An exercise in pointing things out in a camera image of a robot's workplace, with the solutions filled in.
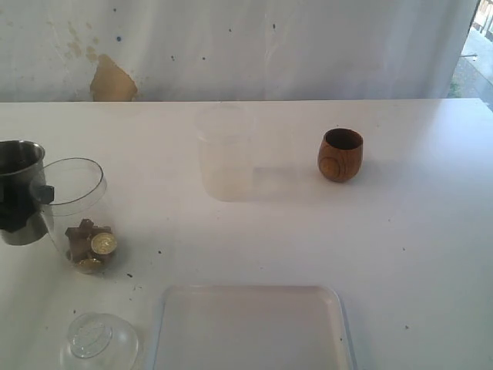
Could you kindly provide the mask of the stainless steel cup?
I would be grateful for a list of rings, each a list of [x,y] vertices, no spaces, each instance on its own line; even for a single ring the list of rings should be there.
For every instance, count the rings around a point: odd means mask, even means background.
[[[32,141],[2,141],[1,183],[31,184],[33,177],[43,169],[44,157],[44,148]],[[27,220],[26,226],[22,229],[14,233],[1,229],[1,239],[8,245],[24,246],[43,238],[47,229],[38,206],[37,209],[38,211]]]

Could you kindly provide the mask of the clear plastic jar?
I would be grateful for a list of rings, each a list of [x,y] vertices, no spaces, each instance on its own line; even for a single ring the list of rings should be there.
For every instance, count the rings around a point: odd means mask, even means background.
[[[78,227],[82,219],[90,219],[94,227],[111,227],[116,237],[114,217],[107,204],[107,182],[102,167],[94,160],[72,157],[57,160],[43,167],[30,184],[54,187],[54,200],[50,204],[40,204],[34,198],[45,222],[49,237],[56,250],[77,271],[76,264],[70,261],[69,239],[65,236],[68,227]],[[110,266],[118,251],[108,255],[95,254],[90,249],[87,258],[96,258],[103,267],[93,274],[100,273]]]

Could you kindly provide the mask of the gold coin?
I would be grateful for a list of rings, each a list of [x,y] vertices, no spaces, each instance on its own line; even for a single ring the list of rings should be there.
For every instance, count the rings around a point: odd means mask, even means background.
[[[103,263],[96,258],[86,258],[79,261],[76,267],[84,274],[92,274],[103,267]]]
[[[108,255],[116,248],[116,237],[112,233],[100,233],[91,239],[91,249],[95,254]]]

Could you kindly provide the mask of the clear dome lid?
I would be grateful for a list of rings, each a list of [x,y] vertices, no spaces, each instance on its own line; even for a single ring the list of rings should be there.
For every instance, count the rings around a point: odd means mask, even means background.
[[[88,312],[68,326],[60,353],[60,364],[68,367],[131,368],[141,345],[134,327],[107,313]]]

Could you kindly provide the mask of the brown wooden cup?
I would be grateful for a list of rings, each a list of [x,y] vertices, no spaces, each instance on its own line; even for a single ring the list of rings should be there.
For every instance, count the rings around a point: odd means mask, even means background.
[[[324,134],[317,165],[328,180],[343,183],[354,178],[363,160],[363,137],[352,129],[337,127]]]

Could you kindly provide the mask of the translucent plastic container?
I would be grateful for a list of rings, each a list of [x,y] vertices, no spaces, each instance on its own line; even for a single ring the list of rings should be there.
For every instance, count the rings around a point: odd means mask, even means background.
[[[204,190],[221,201],[246,200],[253,189],[253,117],[219,102],[197,114],[195,127]]]

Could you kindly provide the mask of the white plastic tray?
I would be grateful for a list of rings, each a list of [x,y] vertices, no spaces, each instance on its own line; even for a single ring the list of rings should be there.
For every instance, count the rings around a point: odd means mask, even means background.
[[[145,369],[353,369],[337,294],[318,286],[172,286]]]

